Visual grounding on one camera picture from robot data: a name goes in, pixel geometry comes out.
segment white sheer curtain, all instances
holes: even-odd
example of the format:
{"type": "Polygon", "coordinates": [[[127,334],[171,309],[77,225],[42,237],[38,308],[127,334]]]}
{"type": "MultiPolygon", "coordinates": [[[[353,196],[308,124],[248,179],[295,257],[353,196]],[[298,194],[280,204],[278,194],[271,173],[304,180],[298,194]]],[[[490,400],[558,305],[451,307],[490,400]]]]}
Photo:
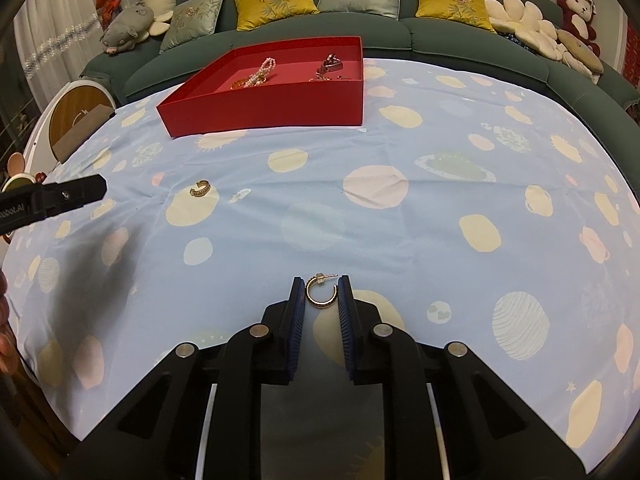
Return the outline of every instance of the white sheer curtain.
{"type": "Polygon", "coordinates": [[[40,110],[102,51],[95,0],[26,0],[14,29],[22,68],[40,110]]]}

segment blue tablecloth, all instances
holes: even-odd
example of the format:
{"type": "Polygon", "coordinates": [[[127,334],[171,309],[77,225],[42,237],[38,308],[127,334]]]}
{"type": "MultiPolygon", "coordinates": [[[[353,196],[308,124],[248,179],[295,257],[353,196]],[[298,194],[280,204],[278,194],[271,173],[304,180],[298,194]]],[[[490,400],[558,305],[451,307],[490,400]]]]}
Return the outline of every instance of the blue tablecloth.
{"type": "MultiPolygon", "coordinates": [[[[587,469],[620,439],[640,406],[640,207],[620,172],[534,92],[366,63],[362,127],[171,140],[163,91],[49,177],[108,181],[17,232],[4,264],[20,352],[79,438],[175,345],[223,343],[324,272],[419,342],[467,343],[587,469]]],[[[309,305],[296,380],[264,391],[265,478],[381,478],[381,398],[347,380],[337,307],[309,305]]]]}

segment red monkey plush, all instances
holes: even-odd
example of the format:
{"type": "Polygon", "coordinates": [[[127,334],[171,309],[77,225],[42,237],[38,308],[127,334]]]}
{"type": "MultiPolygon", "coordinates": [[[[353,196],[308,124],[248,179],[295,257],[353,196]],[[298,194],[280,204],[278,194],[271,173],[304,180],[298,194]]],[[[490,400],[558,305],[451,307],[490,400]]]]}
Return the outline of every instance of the red monkey plush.
{"type": "Polygon", "coordinates": [[[558,0],[558,5],[564,11],[562,28],[573,34],[588,46],[593,53],[600,57],[600,47],[593,43],[597,34],[591,23],[596,15],[596,6],[593,0],[558,0]]]}

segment human hand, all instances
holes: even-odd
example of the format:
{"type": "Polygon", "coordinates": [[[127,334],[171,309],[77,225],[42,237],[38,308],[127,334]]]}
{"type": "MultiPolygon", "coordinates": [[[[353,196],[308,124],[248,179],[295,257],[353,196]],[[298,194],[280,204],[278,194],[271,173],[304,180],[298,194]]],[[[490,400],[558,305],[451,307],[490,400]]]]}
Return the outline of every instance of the human hand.
{"type": "Polygon", "coordinates": [[[8,324],[9,303],[4,296],[6,290],[6,277],[0,271],[0,373],[13,375],[18,369],[19,358],[15,335],[8,324]]]}

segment pearl necklace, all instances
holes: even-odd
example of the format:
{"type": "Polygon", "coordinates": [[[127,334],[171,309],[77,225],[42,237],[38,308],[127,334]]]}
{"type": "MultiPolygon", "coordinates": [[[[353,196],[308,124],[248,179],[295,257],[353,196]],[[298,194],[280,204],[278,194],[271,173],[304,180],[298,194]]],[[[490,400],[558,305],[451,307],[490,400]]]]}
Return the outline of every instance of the pearl necklace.
{"type": "Polygon", "coordinates": [[[249,88],[249,86],[259,86],[267,81],[267,76],[276,68],[276,60],[273,57],[268,57],[262,62],[258,72],[251,75],[243,88],[249,88]]]}

